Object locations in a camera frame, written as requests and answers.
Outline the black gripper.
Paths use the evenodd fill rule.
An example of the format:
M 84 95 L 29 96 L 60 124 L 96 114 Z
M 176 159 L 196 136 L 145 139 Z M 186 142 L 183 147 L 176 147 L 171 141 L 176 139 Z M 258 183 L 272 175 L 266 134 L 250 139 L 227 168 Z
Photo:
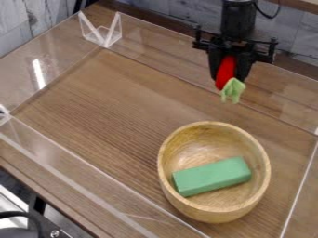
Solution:
M 272 63 L 278 40 L 272 37 L 267 41 L 234 38 L 222 33 L 211 33 L 200 25 L 194 28 L 195 39 L 192 47 L 207 53 L 208 68 L 212 80 L 216 80 L 216 74 L 222 59 L 226 56 L 236 57 L 235 77 L 240 82 L 248 77 L 255 61 Z

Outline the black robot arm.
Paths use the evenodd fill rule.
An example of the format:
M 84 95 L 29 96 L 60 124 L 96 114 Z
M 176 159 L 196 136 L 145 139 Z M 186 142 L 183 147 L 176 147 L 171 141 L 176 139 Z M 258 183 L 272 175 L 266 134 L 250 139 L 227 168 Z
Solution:
M 210 75 L 215 82 L 222 75 L 235 77 L 243 82 L 258 61 L 274 62 L 276 38 L 256 40 L 252 34 L 256 14 L 274 19 L 279 11 L 280 7 L 272 15 L 264 13 L 258 6 L 258 0 L 222 0 L 220 32 L 211 33 L 200 25 L 195 27 L 192 47 L 207 53 Z

